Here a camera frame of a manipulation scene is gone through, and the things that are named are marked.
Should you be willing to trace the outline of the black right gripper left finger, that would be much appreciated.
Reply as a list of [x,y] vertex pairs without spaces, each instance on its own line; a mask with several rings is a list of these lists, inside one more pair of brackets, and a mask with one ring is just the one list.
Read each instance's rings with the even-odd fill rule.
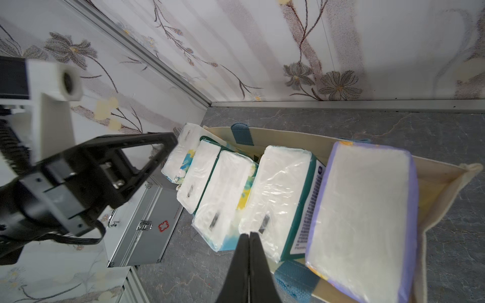
[[250,238],[240,236],[227,276],[216,303],[246,303],[249,299]]

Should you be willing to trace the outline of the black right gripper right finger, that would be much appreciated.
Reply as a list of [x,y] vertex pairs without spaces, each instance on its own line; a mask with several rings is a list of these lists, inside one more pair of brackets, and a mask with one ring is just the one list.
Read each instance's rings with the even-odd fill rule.
[[272,274],[266,260],[260,236],[252,232],[249,236],[249,299],[255,303],[281,303]]

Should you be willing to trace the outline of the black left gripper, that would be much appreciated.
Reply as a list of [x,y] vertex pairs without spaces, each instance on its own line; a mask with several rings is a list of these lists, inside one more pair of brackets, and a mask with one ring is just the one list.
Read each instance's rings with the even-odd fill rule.
[[18,179],[19,236],[104,236],[102,211],[125,204],[177,144],[171,132],[106,135],[43,160]]

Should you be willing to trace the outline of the green white tissue pack back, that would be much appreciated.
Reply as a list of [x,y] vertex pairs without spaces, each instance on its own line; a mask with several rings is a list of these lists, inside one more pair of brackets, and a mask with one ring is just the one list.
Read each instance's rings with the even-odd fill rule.
[[188,165],[191,164],[195,150],[200,144],[202,136],[210,136],[210,133],[201,126],[186,123],[178,136],[178,144],[170,153],[161,173],[170,180],[171,183],[181,184]]

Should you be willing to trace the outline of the green white tissue pack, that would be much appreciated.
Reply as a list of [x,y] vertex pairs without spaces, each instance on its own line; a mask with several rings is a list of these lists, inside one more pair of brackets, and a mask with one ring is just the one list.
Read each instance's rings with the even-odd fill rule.
[[210,133],[201,126],[186,123],[178,136],[178,144],[170,153],[161,173],[170,180],[171,183],[181,184],[188,165],[191,164],[195,150],[200,144],[202,136],[210,136]]
[[244,155],[225,150],[219,154],[192,221],[213,251],[236,248],[257,170],[258,164]]

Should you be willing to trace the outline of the cartoon elephant tissue pack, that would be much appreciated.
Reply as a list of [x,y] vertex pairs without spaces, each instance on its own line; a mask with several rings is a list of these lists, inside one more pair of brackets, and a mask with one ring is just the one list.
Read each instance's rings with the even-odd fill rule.
[[266,257],[275,263],[303,258],[325,170],[308,150],[266,147],[239,232],[259,233]]

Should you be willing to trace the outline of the purple tissue pack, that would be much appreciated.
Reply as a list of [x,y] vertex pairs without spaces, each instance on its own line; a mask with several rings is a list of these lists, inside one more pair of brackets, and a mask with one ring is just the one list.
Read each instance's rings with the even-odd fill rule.
[[311,222],[307,267],[358,302],[408,302],[418,204],[407,150],[335,143]]

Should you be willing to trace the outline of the green white tissue pack front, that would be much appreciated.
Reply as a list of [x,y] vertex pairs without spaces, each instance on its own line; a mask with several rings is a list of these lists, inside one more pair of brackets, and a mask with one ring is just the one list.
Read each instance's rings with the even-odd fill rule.
[[258,164],[244,155],[225,150],[219,154],[192,221],[213,251],[236,248],[257,170]]

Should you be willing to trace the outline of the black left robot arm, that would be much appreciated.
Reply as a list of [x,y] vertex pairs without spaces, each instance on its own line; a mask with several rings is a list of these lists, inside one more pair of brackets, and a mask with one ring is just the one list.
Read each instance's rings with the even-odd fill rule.
[[17,177],[1,187],[1,264],[15,264],[33,241],[96,245],[87,234],[106,229],[100,215],[130,200],[168,158],[174,133],[104,135],[32,165],[1,109],[1,154]]

